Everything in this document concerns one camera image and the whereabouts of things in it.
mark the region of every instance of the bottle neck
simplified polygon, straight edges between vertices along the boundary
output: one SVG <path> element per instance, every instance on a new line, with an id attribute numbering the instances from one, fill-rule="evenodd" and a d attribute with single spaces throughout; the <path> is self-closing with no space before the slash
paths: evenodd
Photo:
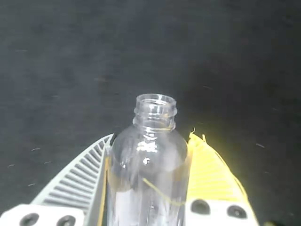
<path id="1" fill-rule="evenodd" d="M 133 124 L 147 132 L 172 131 L 176 101 L 160 94 L 144 94 L 137 97 Z"/>

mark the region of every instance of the bottle shoulder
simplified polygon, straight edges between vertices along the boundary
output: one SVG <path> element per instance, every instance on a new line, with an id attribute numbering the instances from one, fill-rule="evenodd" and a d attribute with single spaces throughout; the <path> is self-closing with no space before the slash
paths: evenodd
<path id="1" fill-rule="evenodd" d="M 187 143 L 176 130 L 149 134 L 132 125 L 116 137 L 111 154 L 120 164 L 134 160 L 172 170 L 185 162 Z"/>

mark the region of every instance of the clear plastic bottle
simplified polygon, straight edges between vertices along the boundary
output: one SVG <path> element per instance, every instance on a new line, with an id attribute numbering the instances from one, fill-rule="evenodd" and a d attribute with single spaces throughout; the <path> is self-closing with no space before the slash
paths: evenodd
<path id="1" fill-rule="evenodd" d="M 109 153 L 108 226 L 181 226 L 191 157 L 175 130 L 176 101 L 137 97 L 133 125 Z"/>

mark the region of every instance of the bottle mouth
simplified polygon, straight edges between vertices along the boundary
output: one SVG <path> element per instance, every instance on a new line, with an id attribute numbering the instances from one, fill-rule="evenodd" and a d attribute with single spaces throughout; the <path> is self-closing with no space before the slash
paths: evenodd
<path id="1" fill-rule="evenodd" d="M 135 114 L 141 117 L 169 118 L 177 114 L 176 100 L 162 94 L 142 94 L 136 99 Z"/>

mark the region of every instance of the mounting hole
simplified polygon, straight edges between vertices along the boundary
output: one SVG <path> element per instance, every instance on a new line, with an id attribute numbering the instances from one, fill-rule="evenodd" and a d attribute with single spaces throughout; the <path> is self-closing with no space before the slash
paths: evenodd
<path id="1" fill-rule="evenodd" d="M 246 218 L 246 211 L 239 206 L 230 206 L 227 210 L 230 217 L 244 219 Z"/>
<path id="2" fill-rule="evenodd" d="M 66 215 L 59 219 L 56 226 L 74 226 L 75 225 L 75 217 Z"/>
<path id="3" fill-rule="evenodd" d="M 209 215 L 210 207 L 207 202 L 205 202 L 204 200 L 198 199 L 198 200 L 195 200 L 191 204 L 191 211 L 194 213 L 202 214 L 202 215 Z"/>
<path id="4" fill-rule="evenodd" d="M 30 213 L 23 217 L 20 221 L 20 226 L 32 226 L 38 221 L 39 215 L 37 213 Z"/>

